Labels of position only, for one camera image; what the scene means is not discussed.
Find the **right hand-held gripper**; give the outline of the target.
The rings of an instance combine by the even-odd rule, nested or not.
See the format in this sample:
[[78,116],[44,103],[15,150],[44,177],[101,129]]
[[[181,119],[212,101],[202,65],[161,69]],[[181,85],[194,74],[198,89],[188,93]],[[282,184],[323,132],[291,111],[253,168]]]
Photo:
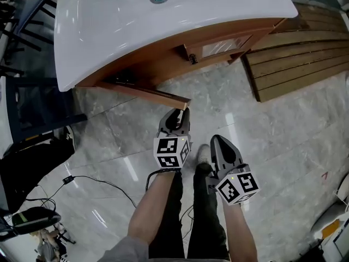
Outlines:
[[260,191],[256,175],[242,162],[238,148],[221,135],[210,141],[214,171],[207,177],[208,194],[218,193],[228,205],[240,204]]

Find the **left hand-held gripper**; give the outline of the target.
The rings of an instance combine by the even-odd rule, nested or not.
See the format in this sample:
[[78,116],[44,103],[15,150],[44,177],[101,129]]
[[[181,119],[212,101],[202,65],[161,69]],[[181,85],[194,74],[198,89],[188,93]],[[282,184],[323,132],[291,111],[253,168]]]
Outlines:
[[158,136],[153,141],[153,155],[163,169],[181,169],[190,153],[190,110],[182,112],[177,131],[178,110],[170,110],[159,123]]

